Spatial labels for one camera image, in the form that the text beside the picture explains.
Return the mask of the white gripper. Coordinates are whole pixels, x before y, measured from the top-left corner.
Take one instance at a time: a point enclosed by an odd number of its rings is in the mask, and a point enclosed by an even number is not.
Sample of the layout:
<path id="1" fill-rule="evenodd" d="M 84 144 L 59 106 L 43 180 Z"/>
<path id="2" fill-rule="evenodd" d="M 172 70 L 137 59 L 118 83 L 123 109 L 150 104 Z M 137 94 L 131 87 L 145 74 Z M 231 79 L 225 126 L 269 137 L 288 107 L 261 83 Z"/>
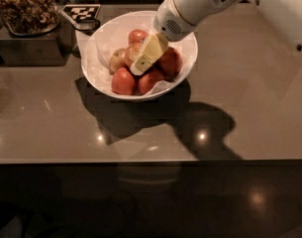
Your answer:
<path id="1" fill-rule="evenodd" d="M 134 75 L 144 74 L 168 49 L 168 41 L 179 42 L 188 36 L 199 20 L 198 0 L 164 0 L 158 7 L 149 35 L 130 66 Z"/>

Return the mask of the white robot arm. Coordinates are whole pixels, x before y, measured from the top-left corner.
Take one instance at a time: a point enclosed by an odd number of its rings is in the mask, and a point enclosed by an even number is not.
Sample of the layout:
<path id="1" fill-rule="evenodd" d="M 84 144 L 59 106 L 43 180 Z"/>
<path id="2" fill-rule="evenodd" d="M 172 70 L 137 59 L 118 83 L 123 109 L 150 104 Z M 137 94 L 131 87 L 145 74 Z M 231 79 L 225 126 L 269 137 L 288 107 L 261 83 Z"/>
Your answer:
<path id="1" fill-rule="evenodd" d="M 208 17 L 241 0 L 164 0 L 158 7 L 155 33 L 143 42 L 130 71 L 145 73 L 167 51 L 170 42 L 179 42 Z M 302 0 L 247 0 L 282 34 L 302 56 Z"/>

